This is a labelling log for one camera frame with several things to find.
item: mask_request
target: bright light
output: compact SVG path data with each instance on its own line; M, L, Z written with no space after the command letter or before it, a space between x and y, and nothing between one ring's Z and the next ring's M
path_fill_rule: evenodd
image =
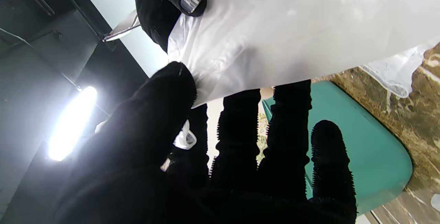
M66 107L49 141L52 160L62 161L72 152L90 119L96 96L95 88L89 86Z

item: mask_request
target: brown marble surface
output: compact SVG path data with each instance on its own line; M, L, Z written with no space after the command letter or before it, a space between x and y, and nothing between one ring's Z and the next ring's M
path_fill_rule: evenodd
M440 212L430 204L440 194L440 44L424 55L408 98L394 96L358 68L331 79L394 133L412 158L405 190L373 211L383 224L440 224Z

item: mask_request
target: black glove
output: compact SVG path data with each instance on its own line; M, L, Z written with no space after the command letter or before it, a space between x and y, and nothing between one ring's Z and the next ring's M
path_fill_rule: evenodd
M168 36L180 14L198 17L206 0L135 0L143 30L167 52Z

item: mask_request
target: teal surface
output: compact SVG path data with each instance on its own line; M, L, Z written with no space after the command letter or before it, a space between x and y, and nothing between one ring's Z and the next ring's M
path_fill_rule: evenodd
M349 167L353 172L359 215L395 199L412 174L411 159L402 144L333 83L312 84L311 97L309 132L323 119L333 121L341 129L351 160ZM273 98L263 100L269 121L272 119L270 106L274 103ZM313 163L305 168L307 196L311 198Z

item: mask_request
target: translucent plastic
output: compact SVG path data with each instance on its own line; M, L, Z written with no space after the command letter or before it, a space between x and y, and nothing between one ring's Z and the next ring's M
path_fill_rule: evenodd
M440 34L438 0L208 0L168 41L198 88L195 106L246 89L379 61Z
M398 97L406 98L412 92L412 75L423 62L423 54L434 47L440 38L396 54L383 61L359 66L377 80L385 89Z

